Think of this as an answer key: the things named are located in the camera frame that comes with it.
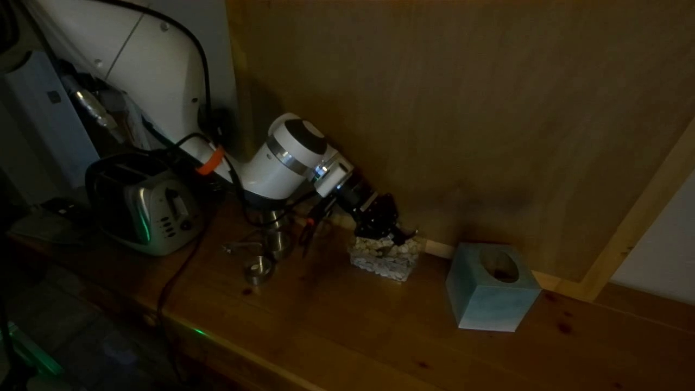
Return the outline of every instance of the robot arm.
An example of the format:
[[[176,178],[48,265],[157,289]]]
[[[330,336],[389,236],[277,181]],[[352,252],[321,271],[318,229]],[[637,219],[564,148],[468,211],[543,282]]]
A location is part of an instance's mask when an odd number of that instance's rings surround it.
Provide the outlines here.
[[[214,149],[191,136],[199,133],[197,116],[207,93],[204,53],[187,32],[136,8],[96,0],[25,0],[25,6],[55,56],[121,92],[136,106],[136,116],[168,144],[187,138],[180,149],[202,165],[213,158]],[[393,198],[378,196],[353,165],[298,114],[279,114],[247,162],[230,168],[228,161],[220,158],[214,174],[228,182],[238,181],[252,204],[283,204],[311,181],[321,198],[311,211],[312,219],[338,204],[356,219],[356,235],[390,235],[394,244],[406,239],[396,227]]]

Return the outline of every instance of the green light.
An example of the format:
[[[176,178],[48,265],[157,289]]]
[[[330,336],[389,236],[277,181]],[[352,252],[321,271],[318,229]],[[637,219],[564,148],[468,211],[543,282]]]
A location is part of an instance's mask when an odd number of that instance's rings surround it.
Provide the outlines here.
[[[144,244],[150,244],[151,241],[151,229],[150,229],[150,221],[148,221],[142,211],[138,211],[138,224],[144,229],[144,236],[148,236]]]
[[[197,336],[207,336],[207,333],[202,329],[202,328],[193,328],[193,333],[195,333]]]
[[[33,338],[28,338],[12,321],[9,323],[9,333],[16,353],[38,373],[62,375],[62,367],[51,357],[48,357],[48,351],[43,351]]]

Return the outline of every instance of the wooden shelf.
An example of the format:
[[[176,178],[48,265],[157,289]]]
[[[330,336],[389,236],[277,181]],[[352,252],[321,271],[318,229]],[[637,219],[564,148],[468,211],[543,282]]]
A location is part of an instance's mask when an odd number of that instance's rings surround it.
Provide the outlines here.
[[[447,261],[424,257],[408,282],[382,279],[348,262],[341,227],[316,236],[308,257],[290,253],[254,291],[240,275],[243,259],[220,252],[250,233],[238,221],[235,202],[214,212],[164,319],[191,358],[240,386],[695,389],[692,317],[673,325],[630,308],[630,296],[583,303],[543,292],[515,335],[455,329],[442,287]],[[72,252],[14,244],[150,313],[191,250],[144,259],[103,236]]]

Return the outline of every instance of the wooden surface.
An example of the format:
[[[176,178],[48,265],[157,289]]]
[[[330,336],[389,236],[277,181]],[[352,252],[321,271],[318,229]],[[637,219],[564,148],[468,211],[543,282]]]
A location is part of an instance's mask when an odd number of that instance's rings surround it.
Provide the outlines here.
[[[563,292],[595,298],[682,181],[661,165],[691,141],[695,1],[228,0],[228,18],[240,149],[294,110],[406,226],[513,244]]]
[[[692,323],[650,317],[692,319],[688,305],[630,291],[599,303],[543,292],[519,333],[464,333],[444,296],[447,261],[425,257],[394,285],[352,267],[348,235],[330,229],[254,291],[243,259],[220,252],[247,239],[238,221],[232,202],[214,212],[164,317],[195,360],[247,389],[695,389]],[[16,244],[150,311],[189,250],[154,261],[99,236],[72,252]]]

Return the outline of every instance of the white device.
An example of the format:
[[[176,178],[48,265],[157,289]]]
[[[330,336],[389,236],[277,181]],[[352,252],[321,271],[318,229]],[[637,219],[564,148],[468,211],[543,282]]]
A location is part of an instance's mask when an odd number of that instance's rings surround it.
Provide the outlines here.
[[[25,6],[55,56],[125,93],[138,110],[130,127],[140,131],[136,119],[144,116],[170,144],[197,133],[202,60],[176,25],[97,0],[25,0]],[[138,148],[161,145],[140,131]],[[199,162],[213,156],[213,148],[202,138],[189,138],[180,149]],[[323,134],[293,112],[279,114],[258,151],[235,165],[240,186],[258,202],[288,200],[305,181],[316,184],[318,196],[327,196],[352,172]],[[226,161],[214,174],[235,182]]]

